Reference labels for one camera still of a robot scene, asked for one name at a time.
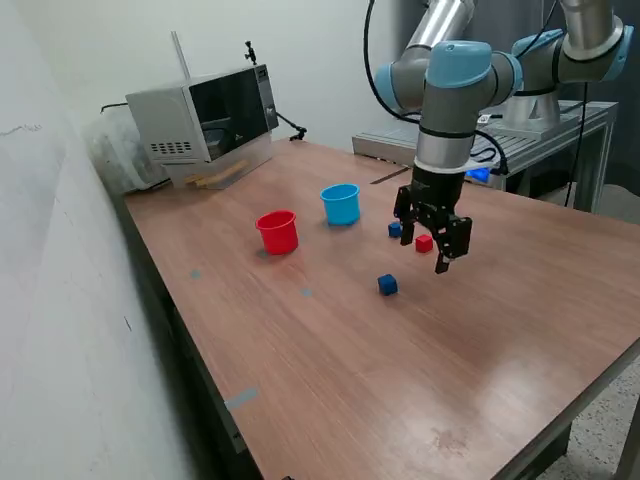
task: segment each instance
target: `wooden table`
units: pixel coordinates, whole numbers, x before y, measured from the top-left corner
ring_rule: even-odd
[[[640,228],[469,185],[470,254],[438,276],[387,235],[409,172],[372,185],[398,167],[276,149],[225,191],[127,199],[266,479],[516,478],[640,352]],[[329,228],[342,182],[362,218]],[[301,244],[267,257],[254,221],[283,208]]]

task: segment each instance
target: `black cable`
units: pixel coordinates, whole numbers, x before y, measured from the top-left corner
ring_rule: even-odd
[[[580,121],[580,133],[578,134],[578,143],[576,145],[576,155],[573,158],[573,164],[571,165],[571,174],[569,176],[569,188],[567,189],[567,196],[564,199],[564,206],[569,206],[569,198],[571,197],[571,190],[573,189],[573,179],[578,169],[578,161],[580,159],[580,147],[582,147],[582,137],[584,135],[584,122],[587,118],[587,95],[589,92],[589,84],[584,83],[584,90],[582,92],[582,120]]]
[[[244,58],[246,60],[251,61],[251,63],[253,63],[254,66],[257,65],[258,59],[256,57],[256,51],[252,47],[251,41],[247,40],[246,42],[244,42],[244,44],[247,46],[247,50],[248,50],[248,53],[244,56]],[[283,120],[285,123],[287,123],[295,131],[298,132],[296,135],[289,137],[290,142],[293,142],[294,140],[304,140],[304,136],[307,134],[307,131],[308,131],[306,128],[296,125],[291,120],[286,118],[284,115],[281,115],[280,113],[278,113],[277,110],[276,110],[276,116],[281,120]]]
[[[124,107],[125,105],[129,105],[129,104],[127,102],[124,102],[124,103],[110,103],[108,105],[103,105],[102,108],[100,109],[100,114],[104,113],[104,111],[107,108]]]
[[[558,5],[558,0],[554,0],[553,5],[551,5],[551,10],[549,10],[549,14],[547,15],[547,18],[544,21],[544,25],[542,25],[542,28],[540,29],[538,34],[535,36],[535,38],[531,41],[531,43],[527,45],[527,48],[525,48],[522,52],[516,55],[516,58],[519,59],[519,58],[522,58],[524,55],[526,55],[526,53],[529,50],[531,50],[533,46],[536,44],[536,42],[540,39],[544,31],[549,26],[549,22],[551,22],[551,17],[553,16],[553,12],[555,11],[557,5]]]
[[[364,70],[367,74],[369,87],[371,88],[371,92],[373,93],[373,96],[376,97],[376,100],[378,101],[380,106],[384,108],[389,115],[394,116],[398,120],[419,124],[420,120],[409,118],[406,115],[400,115],[399,113],[396,113],[391,108],[389,108],[389,106],[384,103],[384,100],[382,100],[382,97],[380,97],[375,82],[373,81],[373,75],[371,74],[371,64],[369,63],[369,27],[371,26],[371,14],[373,13],[373,6],[375,3],[376,0],[369,0],[369,7],[367,7],[367,16],[364,20],[364,35],[362,39],[362,56],[364,57]]]
[[[482,138],[484,138],[486,140],[488,140],[489,143],[491,143],[494,147],[496,147],[496,150],[498,151],[498,154],[500,154],[500,164],[498,165],[498,168],[494,168],[491,171],[491,173],[493,173],[494,175],[506,175],[506,174],[508,174],[509,173],[509,166],[507,164],[507,155],[504,153],[504,150],[502,149],[502,145],[500,145],[500,143],[498,143],[498,141],[495,138],[493,138],[488,133],[483,132],[482,130],[476,130],[475,134],[481,136]]]
[[[490,157],[483,157],[480,160],[476,160],[476,162],[478,162],[478,163],[490,162],[491,160],[496,158],[496,155],[498,154],[498,152],[496,152],[495,148],[487,147],[487,148],[484,148],[484,149],[480,150],[479,152],[475,152],[475,153],[471,152],[469,154],[469,156],[472,157],[472,158],[480,157],[480,156],[484,155],[487,152],[491,152],[491,156]]]
[[[303,140],[305,134],[307,133],[307,129],[304,127],[300,127],[298,125],[296,125],[295,123],[293,123],[291,120],[289,120],[287,117],[285,117],[284,115],[276,112],[276,115],[278,116],[278,118],[280,118],[282,121],[284,121],[287,125],[289,125],[291,128],[293,128],[294,130],[296,130],[298,132],[297,135],[293,135],[292,137],[289,137],[289,141],[294,141],[294,140]]]

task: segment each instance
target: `tape mark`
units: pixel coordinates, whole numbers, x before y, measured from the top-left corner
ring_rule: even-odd
[[[258,390],[255,388],[247,388],[244,392],[239,395],[236,395],[233,398],[230,398],[226,402],[224,402],[227,410],[233,410],[234,408],[238,408],[239,406],[247,403],[249,400],[258,396]]]

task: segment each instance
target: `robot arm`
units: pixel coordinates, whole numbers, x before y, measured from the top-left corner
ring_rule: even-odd
[[[609,0],[561,0],[567,22],[562,30],[518,40],[512,53],[522,55],[524,89],[516,97],[553,92],[558,84],[614,80],[627,61],[634,28],[613,14]]]
[[[401,187],[394,215],[401,243],[413,239],[414,223],[427,227],[439,249],[436,273],[469,251],[472,220],[458,217],[465,172],[486,167],[469,159],[481,109],[514,95],[538,95],[557,83],[615,78],[626,61],[633,27],[613,15],[609,0],[561,0],[567,34],[546,32],[516,42],[513,54],[486,43],[450,40],[462,33],[472,1],[431,3],[402,58],[378,70],[376,86],[397,111],[422,110],[410,185]],[[437,28],[441,19],[445,27]],[[522,65],[517,59],[522,55]]]

